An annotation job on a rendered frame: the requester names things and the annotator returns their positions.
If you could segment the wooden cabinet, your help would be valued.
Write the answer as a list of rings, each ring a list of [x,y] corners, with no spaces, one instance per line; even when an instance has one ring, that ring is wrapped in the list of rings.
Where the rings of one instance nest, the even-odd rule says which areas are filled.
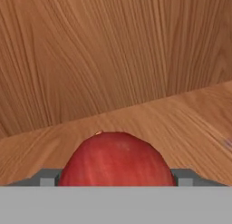
[[[98,131],[232,185],[232,0],[0,0],[0,185]]]

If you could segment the red onion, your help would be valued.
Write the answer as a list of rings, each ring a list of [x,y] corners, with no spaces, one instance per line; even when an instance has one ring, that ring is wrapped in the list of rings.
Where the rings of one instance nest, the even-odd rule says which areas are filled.
[[[174,186],[174,176],[149,143],[126,132],[85,140],[63,168],[61,186]]]

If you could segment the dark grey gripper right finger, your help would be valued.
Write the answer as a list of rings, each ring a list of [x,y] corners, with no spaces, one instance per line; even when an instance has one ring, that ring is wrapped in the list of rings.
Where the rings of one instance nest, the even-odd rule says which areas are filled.
[[[179,187],[187,187],[187,186],[209,186],[216,187],[222,186],[222,183],[216,182],[214,180],[208,180],[201,176],[199,176],[192,169],[172,169],[171,170],[175,181]]]

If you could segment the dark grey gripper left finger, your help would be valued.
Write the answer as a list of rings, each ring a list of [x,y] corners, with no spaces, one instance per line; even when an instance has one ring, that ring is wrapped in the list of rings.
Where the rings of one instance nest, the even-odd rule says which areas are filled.
[[[45,186],[54,187],[58,185],[62,169],[41,169],[31,178],[11,183],[11,186]]]

